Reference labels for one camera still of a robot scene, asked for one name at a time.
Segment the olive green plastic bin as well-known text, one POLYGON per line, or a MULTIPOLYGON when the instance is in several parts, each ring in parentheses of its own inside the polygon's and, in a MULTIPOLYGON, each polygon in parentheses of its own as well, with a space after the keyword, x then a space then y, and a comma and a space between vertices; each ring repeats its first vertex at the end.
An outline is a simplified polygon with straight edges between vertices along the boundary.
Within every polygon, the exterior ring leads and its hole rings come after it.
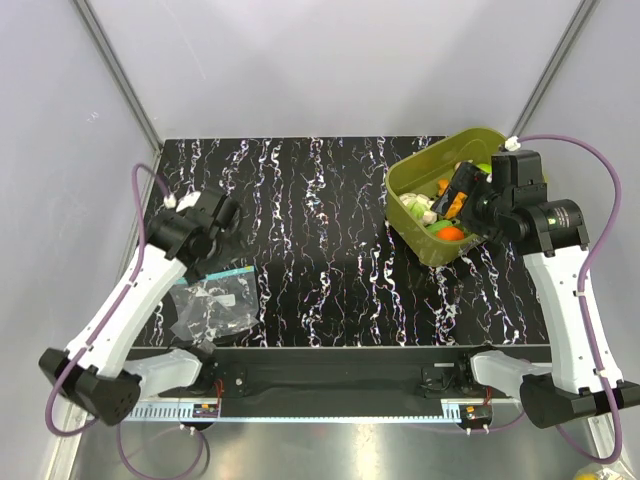
POLYGON ((421 264, 445 266, 486 240, 471 233, 466 233, 464 239, 455 242, 437 237, 414 218, 401 202, 400 196, 405 193, 436 196, 437 182, 451 178, 457 162, 472 160, 487 163, 505 140, 502 133, 491 128, 469 128, 429 145, 390 167, 385 176, 386 219, 421 264))

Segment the green toy apple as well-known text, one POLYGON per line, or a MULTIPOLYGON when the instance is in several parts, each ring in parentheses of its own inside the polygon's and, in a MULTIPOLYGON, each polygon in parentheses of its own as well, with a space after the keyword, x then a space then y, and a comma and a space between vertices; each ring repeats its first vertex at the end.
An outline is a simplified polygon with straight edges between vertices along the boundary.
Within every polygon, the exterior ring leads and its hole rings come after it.
POLYGON ((478 163, 476 164, 476 167, 481 171, 483 171, 484 173, 486 173, 487 175, 490 175, 492 173, 492 167, 490 164, 478 163))

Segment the clear zip top bag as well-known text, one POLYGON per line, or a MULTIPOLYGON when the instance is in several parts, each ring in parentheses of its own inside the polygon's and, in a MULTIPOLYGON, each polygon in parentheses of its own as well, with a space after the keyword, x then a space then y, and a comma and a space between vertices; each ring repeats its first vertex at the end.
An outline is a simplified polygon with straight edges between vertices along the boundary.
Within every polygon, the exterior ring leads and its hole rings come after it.
POLYGON ((181 340, 214 343, 248 331, 258 323, 259 298, 253 266, 209 274, 193 284, 179 279, 169 293, 177 311, 171 331, 181 340))

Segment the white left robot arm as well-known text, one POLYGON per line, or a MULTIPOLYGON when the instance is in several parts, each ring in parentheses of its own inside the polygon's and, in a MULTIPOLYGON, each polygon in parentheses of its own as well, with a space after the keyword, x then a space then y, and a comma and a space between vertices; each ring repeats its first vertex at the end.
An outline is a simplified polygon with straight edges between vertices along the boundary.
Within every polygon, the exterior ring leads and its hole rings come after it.
POLYGON ((48 348, 38 365, 53 386, 45 422, 52 428, 53 404, 63 397, 108 426, 121 423, 139 400, 178 388, 196 396, 215 386, 216 372, 205 354, 177 347, 131 360, 128 355, 147 320, 180 279, 189 284, 230 257, 241 207, 219 189, 183 197, 156 214, 125 274, 89 324, 62 349, 48 348))

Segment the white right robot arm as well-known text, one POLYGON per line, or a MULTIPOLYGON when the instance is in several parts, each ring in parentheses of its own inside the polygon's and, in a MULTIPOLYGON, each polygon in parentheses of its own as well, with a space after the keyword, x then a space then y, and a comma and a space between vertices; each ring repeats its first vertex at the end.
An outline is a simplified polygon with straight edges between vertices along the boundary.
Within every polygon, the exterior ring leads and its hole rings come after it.
POLYGON ((593 288, 581 278, 590 254, 579 206, 547 198, 540 155, 499 151, 485 172, 461 163, 433 207, 446 212, 465 195, 457 216, 485 240, 507 240, 531 276, 551 347, 547 368, 491 347, 466 353, 454 384, 466 396, 490 387, 518 400, 528 419, 545 429, 638 405, 638 384, 624 379, 606 341, 593 288))

